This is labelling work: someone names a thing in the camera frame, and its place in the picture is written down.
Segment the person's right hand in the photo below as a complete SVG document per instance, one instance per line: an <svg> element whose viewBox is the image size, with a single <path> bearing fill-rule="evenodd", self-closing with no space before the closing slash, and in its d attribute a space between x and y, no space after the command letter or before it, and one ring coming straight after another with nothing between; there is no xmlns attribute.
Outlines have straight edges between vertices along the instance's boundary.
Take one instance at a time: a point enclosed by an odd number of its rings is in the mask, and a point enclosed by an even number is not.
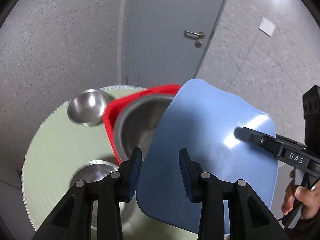
<svg viewBox="0 0 320 240"><path fill-rule="evenodd" d="M311 219L319 213L320 197L319 197L319 181L313 190L299 186L293 188L293 181L289 183L285 190L284 202L281 206L283 215L287 215L293 209L294 200L301 202L305 208L301 215L301 219Z"/></svg>

